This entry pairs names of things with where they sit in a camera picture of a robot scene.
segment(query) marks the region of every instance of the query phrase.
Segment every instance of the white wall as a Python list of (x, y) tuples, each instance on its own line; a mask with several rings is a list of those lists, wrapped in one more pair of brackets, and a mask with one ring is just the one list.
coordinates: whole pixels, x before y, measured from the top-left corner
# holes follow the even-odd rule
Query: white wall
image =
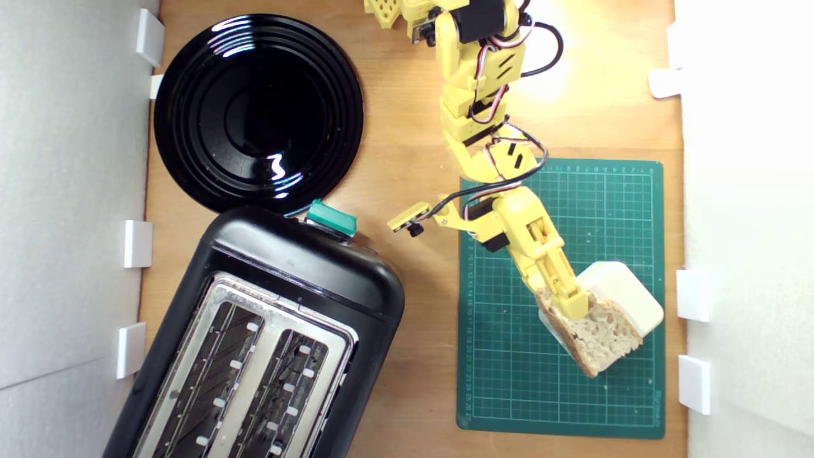
[(0, 0), (0, 456), (98, 456), (130, 380), (137, 319), (122, 268), (141, 219), (150, 65), (138, 8), (158, 0)]
[(810, 2), (676, 0), (686, 268), (711, 322), (688, 354), (712, 367), (689, 456), (814, 456), (814, 86)]

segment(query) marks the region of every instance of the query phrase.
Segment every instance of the black plate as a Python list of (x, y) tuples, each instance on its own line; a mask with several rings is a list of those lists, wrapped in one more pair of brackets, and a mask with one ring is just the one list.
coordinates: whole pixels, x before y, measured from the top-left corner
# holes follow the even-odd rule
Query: black plate
[(285, 16), (243, 15), (173, 59), (155, 101), (155, 141), (173, 179), (209, 209), (292, 214), (348, 171), (362, 118), (359, 81), (330, 37)]

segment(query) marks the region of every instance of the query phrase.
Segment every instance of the wooden surface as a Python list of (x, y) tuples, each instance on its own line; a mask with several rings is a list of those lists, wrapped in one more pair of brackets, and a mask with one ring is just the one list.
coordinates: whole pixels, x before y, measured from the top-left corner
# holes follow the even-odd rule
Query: wooden surface
[[(681, 117), (677, 100), (652, 99), (646, 84), (652, 68), (667, 65), (672, 1), (545, 2), (548, 17), (537, 19), (562, 30), (566, 52), (552, 71), (519, 81), (506, 96), (513, 120), (553, 156), (664, 164), (667, 435), (659, 441), (489, 433), (455, 425), (457, 234), (429, 224), (424, 235), (411, 239), (385, 226), (415, 201), (434, 202), (437, 194), (457, 189), (440, 135), (442, 80), (435, 53), (411, 46), (403, 22), (395, 30), (380, 29), (361, 0), (162, 0), (164, 64), (198, 31), (251, 12), (291, 15), (329, 33), (356, 65), (364, 90), (361, 149), (326, 202), (359, 218), (370, 245), (401, 277), (407, 303), (350, 456), (686, 456), (687, 414), (677, 398), (676, 357), (685, 351), (685, 329), (676, 318), (673, 274), (684, 252)], [(140, 317), (149, 341), (213, 216), (167, 175), (151, 136), (147, 219), (155, 224), (155, 245)]]

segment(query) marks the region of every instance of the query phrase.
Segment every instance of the yellow robotic arm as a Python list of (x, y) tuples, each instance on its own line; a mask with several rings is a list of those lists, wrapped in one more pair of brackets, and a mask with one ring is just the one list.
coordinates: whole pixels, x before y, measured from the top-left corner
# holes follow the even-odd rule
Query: yellow robotic arm
[[(547, 288), (569, 319), (585, 316), (588, 297), (562, 251), (562, 237), (540, 199), (521, 186), (548, 152), (505, 114), (503, 95), (521, 77), (531, 32), (521, 24), (532, 26), (530, 18), (514, 0), (365, 0), (365, 10), (384, 28), (402, 15), (414, 42), (435, 47), (446, 81), (440, 98), (444, 141), (461, 177), (484, 183), (441, 196), (435, 207), (419, 202), (389, 227), (417, 236), (421, 223), (432, 218), (439, 226), (470, 233), (490, 251), (506, 249), (529, 289)], [(470, 151), (482, 141), (478, 151)], [(533, 148), (542, 152), (539, 161)], [(459, 210), (453, 200), (469, 195)]]

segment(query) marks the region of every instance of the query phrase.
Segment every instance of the green cutting mat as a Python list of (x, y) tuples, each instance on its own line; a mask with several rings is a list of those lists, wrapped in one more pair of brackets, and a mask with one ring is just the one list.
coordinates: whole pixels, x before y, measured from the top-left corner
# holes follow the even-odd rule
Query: green cutting mat
[[(661, 164), (550, 159), (524, 184), (542, 199), (577, 274), (594, 261), (624, 262), (664, 305)], [(505, 250), (490, 253), (466, 233), (458, 320), (461, 428), (664, 436), (663, 324), (590, 379), (540, 322)]]

